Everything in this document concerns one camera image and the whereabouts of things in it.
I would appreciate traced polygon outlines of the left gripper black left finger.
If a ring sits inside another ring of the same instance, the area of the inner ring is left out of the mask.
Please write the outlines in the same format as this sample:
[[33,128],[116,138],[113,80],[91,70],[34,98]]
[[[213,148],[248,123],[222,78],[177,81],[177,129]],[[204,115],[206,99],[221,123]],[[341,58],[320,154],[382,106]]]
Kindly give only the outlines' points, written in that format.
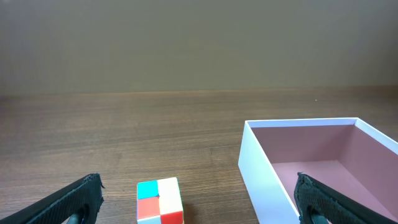
[[98,173],[88,174],[1,220],[4,224],[95,223],[104,202]]

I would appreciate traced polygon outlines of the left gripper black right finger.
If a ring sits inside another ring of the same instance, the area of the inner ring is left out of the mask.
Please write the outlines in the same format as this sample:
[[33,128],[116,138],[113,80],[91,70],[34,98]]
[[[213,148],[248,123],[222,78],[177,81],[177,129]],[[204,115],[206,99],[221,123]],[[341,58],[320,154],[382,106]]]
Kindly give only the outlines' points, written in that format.
[[297,175],[294,199],[300,224],[397,224],[307,174]]

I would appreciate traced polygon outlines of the white box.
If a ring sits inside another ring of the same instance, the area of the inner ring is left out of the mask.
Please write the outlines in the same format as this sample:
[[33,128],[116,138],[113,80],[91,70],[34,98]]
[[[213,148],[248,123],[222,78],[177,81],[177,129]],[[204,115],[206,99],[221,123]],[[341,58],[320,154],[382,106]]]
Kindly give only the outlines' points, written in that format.
[[297,223],[307,174],[397,220],[397,143],[359,118],[245,122],[238,167],[260,223]]

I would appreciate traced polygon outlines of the multicolour puzzle cube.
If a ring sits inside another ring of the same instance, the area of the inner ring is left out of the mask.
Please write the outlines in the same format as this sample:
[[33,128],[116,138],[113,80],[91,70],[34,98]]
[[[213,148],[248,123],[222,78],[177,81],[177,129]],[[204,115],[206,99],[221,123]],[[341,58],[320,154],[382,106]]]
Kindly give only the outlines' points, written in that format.
[[136,219],[137,224],[184,224],[178,179],[139,182]]

